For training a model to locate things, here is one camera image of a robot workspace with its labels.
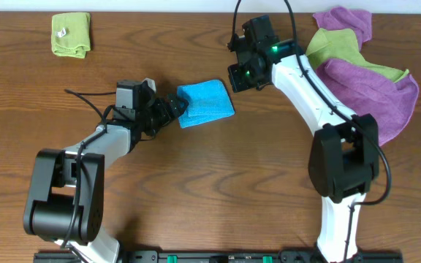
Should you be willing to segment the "blue microfiber cloth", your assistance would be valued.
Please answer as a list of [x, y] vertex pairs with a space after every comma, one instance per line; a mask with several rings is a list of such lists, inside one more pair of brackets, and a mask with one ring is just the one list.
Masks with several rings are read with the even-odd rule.
[[177, 95], [189, 103], [179, 118], [182, 129], [235, 114], [227, 89], [220, 80], [178, 86]]

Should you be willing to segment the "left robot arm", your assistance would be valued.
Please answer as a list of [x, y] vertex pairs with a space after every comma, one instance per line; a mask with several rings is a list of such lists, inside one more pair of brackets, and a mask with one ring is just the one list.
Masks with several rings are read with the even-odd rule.
[[189, 103], [175, 94], [133, 96], [109, 105], [95, 132], [61, 150], [42, 149], [35, 158], [23, 214], [26, 233], [53, 242], [59, 251], [39, 252], [35, 262], [137, 262], [102, 225], [105, 172], [147, 134], [182, 116]]

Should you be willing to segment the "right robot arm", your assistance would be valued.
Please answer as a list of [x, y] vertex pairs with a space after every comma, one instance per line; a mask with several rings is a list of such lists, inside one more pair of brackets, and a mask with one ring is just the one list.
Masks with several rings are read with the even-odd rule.
[[237, 57], [229, 66], [234, 92], [272, 84], [309, 127], [313, 140], [310, 180], [322, 198], [322, 225], [316, 241], [324, 262], [353, 262], [359, 209], [379, 174], [383, 157], [372, 115], [358, 115], [338, 100], [312, 69], [294, 39], [273, 32], [233, 34], [227, 44]]

